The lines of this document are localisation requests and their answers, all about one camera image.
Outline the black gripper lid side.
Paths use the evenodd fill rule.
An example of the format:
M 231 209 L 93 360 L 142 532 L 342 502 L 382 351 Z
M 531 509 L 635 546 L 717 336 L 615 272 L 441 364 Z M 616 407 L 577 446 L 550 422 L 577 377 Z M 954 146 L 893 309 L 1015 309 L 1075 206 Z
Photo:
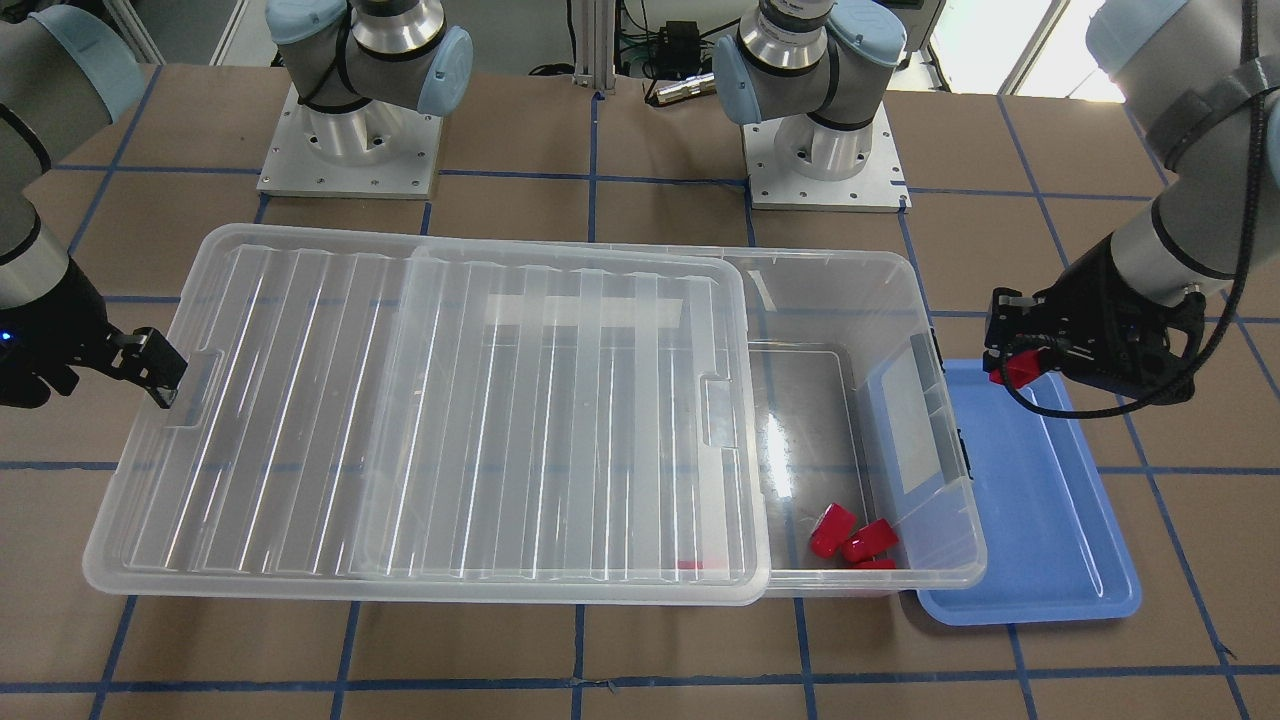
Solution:
M 74 392 L 84 366 L 142 388 L 172 409 L 188 363 L 156 328 L 114 331 L 101 293 L 72 259 L 38 299 L 1 311 L 1 405 L 35 409 Z

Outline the black gripper tray side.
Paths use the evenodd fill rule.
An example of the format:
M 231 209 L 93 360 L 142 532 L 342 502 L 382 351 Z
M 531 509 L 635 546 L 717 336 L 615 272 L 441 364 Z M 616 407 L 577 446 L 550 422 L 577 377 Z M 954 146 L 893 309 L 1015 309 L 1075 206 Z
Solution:
M 1039 295 L 992 291 L 992 383 L 1028 386 L 1056 370 L 1112 393 L 1153 393 L 1188 369 L 1203 343 L 1204 296 L 1171 307 L 1148 300 L 1121 277 L 1111 245 L 1103 238 Z M 1029 340 L 1041 336 L 1050 340 Z

